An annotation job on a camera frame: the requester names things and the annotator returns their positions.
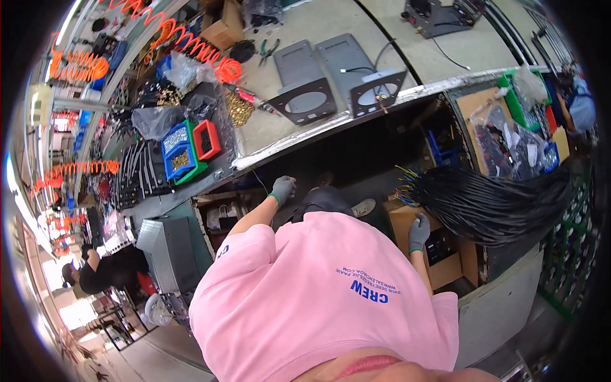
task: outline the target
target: pink t-shirt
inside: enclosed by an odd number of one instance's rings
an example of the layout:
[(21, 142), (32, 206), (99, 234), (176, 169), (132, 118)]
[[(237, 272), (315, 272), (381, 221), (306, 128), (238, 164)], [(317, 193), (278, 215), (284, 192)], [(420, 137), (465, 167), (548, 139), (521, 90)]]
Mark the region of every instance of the pink t-shirt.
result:
[(222, 382), (291, 381), (360, 347), (448, 371), (458, 356), (457, 295), (430, 298), (392, 241), (342, 213), (228, 237), (189, 315)]

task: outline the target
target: green glove cuff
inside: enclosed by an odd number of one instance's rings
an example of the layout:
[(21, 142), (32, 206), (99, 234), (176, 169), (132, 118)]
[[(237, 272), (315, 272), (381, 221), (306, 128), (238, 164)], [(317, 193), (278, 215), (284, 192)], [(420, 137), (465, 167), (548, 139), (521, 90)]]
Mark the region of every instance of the green glove cuff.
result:
[(278, 197), (274, 194), (269, 194), (268, 196), (273, 196), (276, 200), (276, 202), (278, 202), (278, 208), (280, 208), (282, 206), (282, 203), (280, 203), (280, 199), (278, 199)]

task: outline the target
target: green crate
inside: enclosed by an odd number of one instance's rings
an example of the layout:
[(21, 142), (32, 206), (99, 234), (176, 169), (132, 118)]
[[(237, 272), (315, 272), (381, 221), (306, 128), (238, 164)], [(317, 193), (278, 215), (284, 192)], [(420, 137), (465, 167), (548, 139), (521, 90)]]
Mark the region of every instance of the green crate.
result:
[(189, 132), (189, 145), (191, 146), (191, 152), (193, 153), (193, 158), (195, 159), (195, 168), (187, 172), (185, 176), (183, 176), (182, 178), (178, 179), (175, 183), (177, 186), (182, 183), (186, 183), (190, 181), (196, 175), (199, 175), (200, 173), (202, 173), (203, 171), (205, 171), (208, 168), (208, 163), (201, 162), (200, 160), (197, 159), (197, 152), (195, 150), (195, 145), (193, 143), (194, 142), (193, 141), (193, 129), (195, 129), (195, 125), (189, 122), (189, 120), (186, 120), (185, 122), (187, 124), (187, 131)]
[[(514, 70), (509, 70), (503, 73), (501, 78), (499, 78), (499, 87), (509, 87), (511, 85), (510, 78), (517, 71), (518, 71), (517, 69), (514, 69)], [(531, 70), (531, 72), (539, 76), (539, 78), (543, 81), (543, 76), (541, 76), (541, 72), (537, 70)], [(546, 91), (547, 91), (547, 101), (545, 102), (545, 105), (551, 105), (552, 97), (549, 95), (549, 90), (547, 89), (547, 87), (546, 87)], [(510, 89), (509, 92), (507, 92), (507, 95), (505, 96), (505, 102), (507, 102), (507, 107), (509, 108), (509, 113), (511, 114), (511, 117), (518, 124), (520, 124), (520, 126), (527, 128), (530, 131), (535, 131), (539, 127), (541, 127), (539, 122), (535, 122), (531, 125), (529, 125), (526, 122), (526, 116), (524, 115), (524, 110), (522, 110), (522, 106), (520, 106), (520, 102), (518, 102), (518, 96), (516, 95), (516, 92), (513, 89)]]
[[(596, 247), (596, 238), (591, 232), (590, 179), (573, 175), (572, 183), (573, 200), (544, 239), (543, 269), (537, 289), (539, 295), (569, 322), (573, 321), (587, 293), (585, 285), (594, 264)], [(576, 220), (578, 214), (583, 217)], [(568, 245), (571, 235), (574, 241)]]

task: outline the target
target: black wire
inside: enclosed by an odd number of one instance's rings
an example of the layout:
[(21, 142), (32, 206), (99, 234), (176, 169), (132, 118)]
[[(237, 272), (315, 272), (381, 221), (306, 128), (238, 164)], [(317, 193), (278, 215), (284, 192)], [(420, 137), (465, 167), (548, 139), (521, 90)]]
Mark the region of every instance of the black wire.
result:
[(363, 69), (371, 70), (373, 73), (377, 73), (378, 72), (374, 68), (368, 68), (368, 67), (356, 67), (356, 68), (352, 68), (352, 69), (346, 69), (346, 72), (348, 73), (348, 72), (353, 72), (355, 70), (363, 70)]
[(383, 52), (384, 52), (384, 50), (385, 50), (385, 49), (386, 49), (388, 46), (390, 46), (390, 44), (392, 44), (392, 43), (393, 43), (395, 40), (396, 40), (396, 39), (392, 39), (392, 40), (388, 41), (388, 42), (386, 43), (386, 45), (384, 45), (384, 46), (382, 47), (382, 50), (380, 51), (380, 53), (378, 53), (378, 57), (376, 57), (376, 62), (373, 64), (373, 67), (374, 67), (376, 70), (378, 69), (378, 61), (380, 61), (380, 57), (382, 57), (382, 53), (383, 53)]
[(494, 248), (556, 224), (573, 191), (564, 167), (513, 181), (442, 166), (414, 179), (409, 196), (448, 230)]
[[(382, 53), (384, 52), (384, 50), (390, 46), (396, 39), (390, 39), (390, 41), (388, 41), (380, 50), (380, 53), (378, 53), (378, 57), (376, 57), (376, 62), (373, 64), (373, 68), (369, 68), (369, 67), (356, 67), (356, 68), (352, 68), (352, 69), (347, 69), (346, 73), (348, 72), (353, 72), (355, 70), (371, 70), (373, 73), (377, 73), (378, 72), (378, 62), (380, 60), (380, 57), (382, 57)], [(376, 97), (376, 100), (378, 100), (378, 97), (380, 95), (380, 91), (382, 91), (382, 87), (381, 86), (376, 86), (373, 88), (373, 94)]]
[(434, 38), (434, 37), (431, 37), (431, 40), (433, 40), (433, 42), (435, 43), (435, 45), (437, 45), (437, 48), (439, 49), (439, 51), (441, 52), (441, 54), (443, 54), (443, 55), (445, 56), (445, 58), (447, 58), (448, 60), (452, 61), (452, 63), (453, 63), (454, 65), (456, 65), (456, 66), (458, 66), (458, 67), (461, 67), (461, 68), (463, 68), (463, 69), (465, 69), (465, 70), (470, 70), (470, 68), (469, 68), (469, 67), (463, 66), (463, 65), (461, 65), (461, 64), (459, 64), (459, 63), (457, 63), (456, 61), (454, 61), (453, 59), (451, 59), (451, 58), (450, 58), (450, 57), (449, 57), (449, 56), (448, 56), (448, 55), (447, 55), (447, 54), (444, 52), (444, 50), (443, 50), (443, 49), (441, 49), (441, 46), (439, 46), (439, 44), (437, 43), (437, 40), (435, 40), (435, 38)]
[[(375, 70), (374, 68), (369, 68), (369, 67), (356, 67), (356, 68), (352, 68), (352, 69), (346, 69), (346, 73), (348, 73), (348, 72), (354, 72), (355, 70), (363, 70), (363, 69), (366, 69), (366, 70), (371, 70), (373, 73), (377, 73), (377, 72), (378, 72), (378, 71), (377, 71), (377, 70)], [(373, 94), (375, 95), (376, 100), (378, 100), (377, 98), (378, 98), (378, 96), (379, 96), (379, 94), (380, 94), (380, 90), (382, 90), (382, 87), (381, 87), (381, 86), (376, 86), (376, 87), (374, 87), (374, 88), (373, 88)]]

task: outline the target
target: shoe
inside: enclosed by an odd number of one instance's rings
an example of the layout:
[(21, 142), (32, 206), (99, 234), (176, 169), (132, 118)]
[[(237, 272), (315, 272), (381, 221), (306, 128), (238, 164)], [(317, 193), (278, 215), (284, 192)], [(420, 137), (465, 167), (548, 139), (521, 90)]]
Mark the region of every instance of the shoe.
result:
[(315, 187), (327, 187), (331, 186), (331, 182), (333, 182), (333, 173), (329, 170), (323, 172), (314, 180)]
[(365, 215), (369, 215), (374, 208), (376, 208), (376, 201), (373, 199), (365, 199), (352, 208), (352, 213), (354, 213), (357, 218), (362, 218)]

